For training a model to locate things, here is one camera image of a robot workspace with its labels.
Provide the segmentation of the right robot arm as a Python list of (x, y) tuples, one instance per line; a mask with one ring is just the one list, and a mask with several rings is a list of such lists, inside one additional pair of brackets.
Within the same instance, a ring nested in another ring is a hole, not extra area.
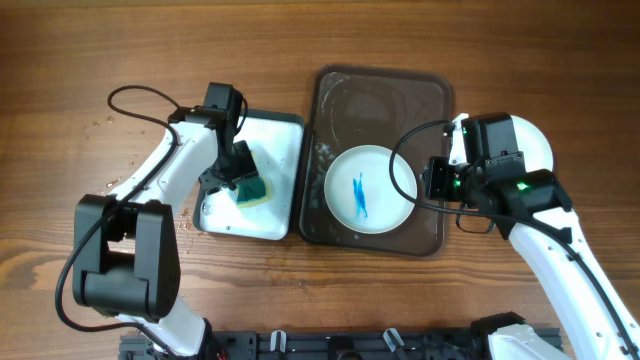
[(531, 268), (580, 359), (636, 359), (639, 324), (593, 255), (547, 138), (507, 113), (442, 121), (450, 152), (423, 174), (425, 208), (492, 221)]

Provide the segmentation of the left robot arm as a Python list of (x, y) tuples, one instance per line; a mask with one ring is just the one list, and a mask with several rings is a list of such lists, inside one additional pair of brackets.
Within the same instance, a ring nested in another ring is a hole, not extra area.
[(201, 194), (223, 189), (235, 204), (265, 198), (248, 145), (236, 141), (248, 102), (229, 84), (210, 83), (202, 104), (177, 105), (162, 121), (161, 143), (121, 193), (85, 195), (74, 216), (74, 248), (56, 285), (55, 309), (70, 328), (93, 327), (71, 320), (63, 309), (63, 289), (72, 283), (75, 302), (107, 317), (113, 329), (132, 327), (151, 344), (154, 359), (224, 359), (224, 348), (208, 320), (179, 297), (180, 260), (174, 210), (195, 181)]

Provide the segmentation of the white plate blue smear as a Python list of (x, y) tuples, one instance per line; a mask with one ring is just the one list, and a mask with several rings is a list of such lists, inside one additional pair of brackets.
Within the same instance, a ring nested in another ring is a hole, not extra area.
[(554, 155), (545, 135), (528, 120), (511, 116), (517, 147), (523, 153), (527, 172), (554, 169)]

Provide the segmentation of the white plate blue streak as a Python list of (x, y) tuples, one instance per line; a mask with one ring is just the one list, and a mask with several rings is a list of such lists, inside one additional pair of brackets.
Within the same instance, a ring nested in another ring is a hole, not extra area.
[(404, 223), (417, 196), (417, 180), (401, 156), (378, 145), (362, 145), (340, 154), (329, 166), (324, 195), (331, 214), (345, 227), (381, 234)]

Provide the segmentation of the green yellow sponge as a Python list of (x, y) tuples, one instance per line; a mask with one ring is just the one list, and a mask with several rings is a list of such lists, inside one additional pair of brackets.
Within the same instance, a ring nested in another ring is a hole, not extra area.
[(240, 208), (260, 205), (271, 198), (271, 185), (262, 176), (243, 180), (237, 186), (236, 204)]

